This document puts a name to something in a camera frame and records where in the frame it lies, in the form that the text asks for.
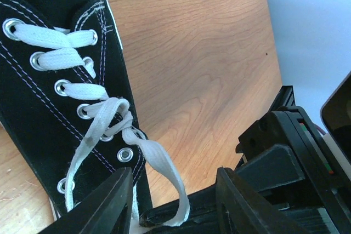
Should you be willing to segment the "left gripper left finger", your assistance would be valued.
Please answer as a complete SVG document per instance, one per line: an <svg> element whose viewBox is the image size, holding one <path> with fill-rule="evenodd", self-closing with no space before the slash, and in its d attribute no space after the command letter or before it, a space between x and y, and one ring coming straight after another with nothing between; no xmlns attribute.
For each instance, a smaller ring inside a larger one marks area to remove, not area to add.
<svg viewBox="0 0 351 234"><path fill-rule="evenodd" d="M73 210L52 223L48 233L128 233L133 202L131 168L120 168Z"/></svg>

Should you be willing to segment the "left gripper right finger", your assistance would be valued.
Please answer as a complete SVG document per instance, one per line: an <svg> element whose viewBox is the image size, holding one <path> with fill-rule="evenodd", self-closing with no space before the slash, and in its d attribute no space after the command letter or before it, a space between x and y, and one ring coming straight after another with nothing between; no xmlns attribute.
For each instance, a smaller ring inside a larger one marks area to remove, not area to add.
<svg viewBox="0 0 351 234"><path fill-rule="evenodd" d="M216 207L220 233L308 233L230 168L217 169Z"/></svg>

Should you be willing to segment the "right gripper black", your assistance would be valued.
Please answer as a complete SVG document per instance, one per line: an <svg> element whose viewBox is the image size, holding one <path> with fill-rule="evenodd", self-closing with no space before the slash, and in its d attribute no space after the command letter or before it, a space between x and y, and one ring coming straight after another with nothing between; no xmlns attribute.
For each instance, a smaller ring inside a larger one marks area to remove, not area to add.
<svg viewBox="0 0 351 234"><path fill-rule="evenodd" d="M310 233L350 233L350 121L328 119L321 135L301 107L266 113L239 136L235 173L257 192L285 188L280 212Z"/></svg>

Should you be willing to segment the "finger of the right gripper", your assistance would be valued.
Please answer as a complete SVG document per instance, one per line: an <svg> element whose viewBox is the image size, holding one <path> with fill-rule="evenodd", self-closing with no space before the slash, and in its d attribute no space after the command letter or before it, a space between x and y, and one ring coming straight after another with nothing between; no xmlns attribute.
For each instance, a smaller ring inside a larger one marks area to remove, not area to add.
<svg viewBox="0 0 351 234"><path fill-rule="evenodd" d="M278 211L290 207L291 195L285 188L257 192ZM165 222L174 216L178 201L172 201L144 212L138 220L147 233L220 233L217 207L216 185L211 185L188 197L190 213L187 221L180 226L169 227Z"/></svg>

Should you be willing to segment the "white shoelace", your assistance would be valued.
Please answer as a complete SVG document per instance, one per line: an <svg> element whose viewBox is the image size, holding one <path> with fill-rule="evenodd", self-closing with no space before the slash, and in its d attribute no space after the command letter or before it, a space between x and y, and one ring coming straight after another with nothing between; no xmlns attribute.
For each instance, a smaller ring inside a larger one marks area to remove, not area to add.
<svg viewBox="0 0 351 234"><path fill-rule="evenodd" d="M98 34L95 30L80 30L66 33L56 29L29 25L19 19L7 19L3 23L5 35L15 41L47 48L48 52L34 55L32 66L39 71L63 70L83 66L95 77L93 63L81 58L77 48L95 45ZM146 161L158 173L167 178L179 195L179 206L175 216L164 222L165 226L176 227L186 222L190 214L190 203L183 181L166 150L157 142L147 139L132 125L133 116L130 103L124 98L110 97L102 85L92 83L71 83L58 80L54 85L60 96L77 100L92 101L85 112L92 120L85 136L71 160L65 182L65 205L67 211L73 210L73 178L80 165L104 137L111 138L121 133L127 145L137 145Z"/></svg>

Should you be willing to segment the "black white sneaker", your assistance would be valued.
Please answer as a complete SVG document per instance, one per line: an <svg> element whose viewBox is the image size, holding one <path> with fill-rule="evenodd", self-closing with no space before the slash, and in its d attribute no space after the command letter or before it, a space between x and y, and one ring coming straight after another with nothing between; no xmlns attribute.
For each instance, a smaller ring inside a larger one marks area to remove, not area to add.
<svg viewBox="0 0 351 234"><path fill-rule="evenodd" d="M76 50L87 63L93 63L96 76L83 66L35 69L30 59L48 49L8 38L3 32L7 19L66 33L95 30L97 44ZM108 0L1 0L1 125L63 215L68 212L64 195L67 172L91 125L85 109L93 102L58 95L54 90L58 80L102 85L108 96L128 100L132 125L140 130L123 47ZM138 220L152 207L145 163L141 149L127 145L121 133L102 138L73 178L73 207L118 169L129 167L133 177L132 218Z"/></svg>

